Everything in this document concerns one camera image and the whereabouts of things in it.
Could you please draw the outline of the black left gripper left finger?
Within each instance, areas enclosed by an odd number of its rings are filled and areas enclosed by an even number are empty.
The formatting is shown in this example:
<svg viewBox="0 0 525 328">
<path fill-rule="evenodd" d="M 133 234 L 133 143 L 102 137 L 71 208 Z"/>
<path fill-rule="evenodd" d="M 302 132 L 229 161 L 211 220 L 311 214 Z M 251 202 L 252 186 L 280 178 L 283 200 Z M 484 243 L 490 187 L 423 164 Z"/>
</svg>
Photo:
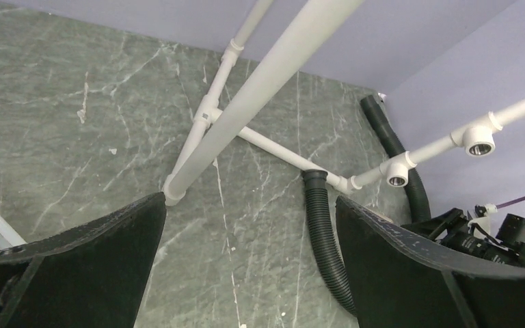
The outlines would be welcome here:
<svg viewBox="0 0 525 328">
<path fill-rule="evenodd" d="M 162 192 L 0 251 L 0 327 L 133 327 L 161 240 Z"/>
</svg>

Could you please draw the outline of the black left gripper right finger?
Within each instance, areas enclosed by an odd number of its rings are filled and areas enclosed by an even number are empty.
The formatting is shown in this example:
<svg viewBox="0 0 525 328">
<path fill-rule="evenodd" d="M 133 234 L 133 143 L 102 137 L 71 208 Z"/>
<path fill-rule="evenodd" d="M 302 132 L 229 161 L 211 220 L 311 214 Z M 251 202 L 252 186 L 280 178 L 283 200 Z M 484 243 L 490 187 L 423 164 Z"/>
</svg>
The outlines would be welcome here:
<svg viewBox="0 0 525 328">
<path fill-rule="evenodd" d="M 525 327 L 525 268 L 441 246 L 343 196 L 336 229 L 360 327 Z"/>
</svg>

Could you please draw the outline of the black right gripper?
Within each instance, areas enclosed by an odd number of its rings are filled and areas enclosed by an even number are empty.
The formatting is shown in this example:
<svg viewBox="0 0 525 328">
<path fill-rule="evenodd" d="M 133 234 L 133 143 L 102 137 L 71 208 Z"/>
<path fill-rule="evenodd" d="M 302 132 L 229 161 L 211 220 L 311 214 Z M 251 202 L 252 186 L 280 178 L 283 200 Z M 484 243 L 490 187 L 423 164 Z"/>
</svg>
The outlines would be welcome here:
<svg viewBox="0 0 525 328">
<path fill-rule="evenodd" d="M 402 227 L 460 253 L 525 268 L 523 217 L 508 214 L 495 237 L 481 227 L 478 219 L 471 219 L 458 208 L 428 221 Z"/>
</svg>

